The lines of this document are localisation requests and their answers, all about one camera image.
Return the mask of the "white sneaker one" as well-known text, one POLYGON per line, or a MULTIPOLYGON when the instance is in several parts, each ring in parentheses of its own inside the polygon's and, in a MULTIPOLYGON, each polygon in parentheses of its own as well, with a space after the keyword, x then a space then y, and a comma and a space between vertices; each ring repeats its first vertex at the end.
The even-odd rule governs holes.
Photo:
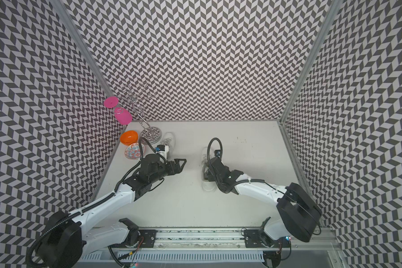
POLYGON ((208 162, 207 162, 207 147, 202 149, 201 154, 201 180, 202 188, 205 192, 214 192, 217 189, 215 181, 210 182, 207 175, 208 162))
POLYGON ((175 136, 171 132, 167 132, 163 135, 161 145, 165 146, 166 158, 170 160, 172 158, 173 151, 175 149, 175 136))

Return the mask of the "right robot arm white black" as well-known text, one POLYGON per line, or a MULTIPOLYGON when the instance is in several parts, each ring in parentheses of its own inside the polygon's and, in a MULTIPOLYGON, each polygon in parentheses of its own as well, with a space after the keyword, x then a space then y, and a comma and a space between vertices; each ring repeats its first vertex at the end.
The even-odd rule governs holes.
POLYGON ((274 185, 254 179, 240 170, 230 170, 222 162, 223 145, 214 137, 205 149, 204 179, 214 182, 224 194, 244 195, 272 205, 278 216, 268 217, 258 229, 258 239, 266 247, 287 237, 309 242, 320 235, 322 212, 310 195, 297 183, 274 185))

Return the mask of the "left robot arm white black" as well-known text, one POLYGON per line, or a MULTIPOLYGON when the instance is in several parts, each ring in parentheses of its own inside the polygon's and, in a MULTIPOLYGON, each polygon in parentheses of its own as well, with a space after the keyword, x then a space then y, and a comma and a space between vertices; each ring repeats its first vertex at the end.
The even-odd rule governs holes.
POLYGON ((110 226, 95 228, 120 208, 153 190, 165 177, 180 174, 186 159, 166 158, 158 147, 140 155, 139 161, 118 181, 113 191, 69 213, 59 211, 48 220, 41 236, 29 247, 25 263, 29 268, 71 268, 80 258, 105 247, 141 244, 139 227, 128 218, 110 226))

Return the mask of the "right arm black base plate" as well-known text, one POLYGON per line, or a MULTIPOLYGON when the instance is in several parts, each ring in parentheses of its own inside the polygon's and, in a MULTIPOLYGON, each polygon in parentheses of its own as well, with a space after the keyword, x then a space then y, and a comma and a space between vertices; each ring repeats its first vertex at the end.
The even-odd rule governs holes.
POLYGON ((286 238, 273 240, 264 233, 255 229, 242 228, 240 234, 243 236, 246 248, 272 248, 272 249, 290 249, 291 241, 286 238))

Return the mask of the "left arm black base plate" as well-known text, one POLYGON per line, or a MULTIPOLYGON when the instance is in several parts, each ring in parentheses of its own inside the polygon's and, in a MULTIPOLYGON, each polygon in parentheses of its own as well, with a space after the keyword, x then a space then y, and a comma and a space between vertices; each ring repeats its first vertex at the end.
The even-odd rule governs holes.
POLYGON ((153 248, 156 240, 157 230, 147 229, 131 231, 125 236, 125 239, 121 243, 115 243, 112 247, 115 248, 131 248, 135 249, 139 244, 141 249, 153 248))

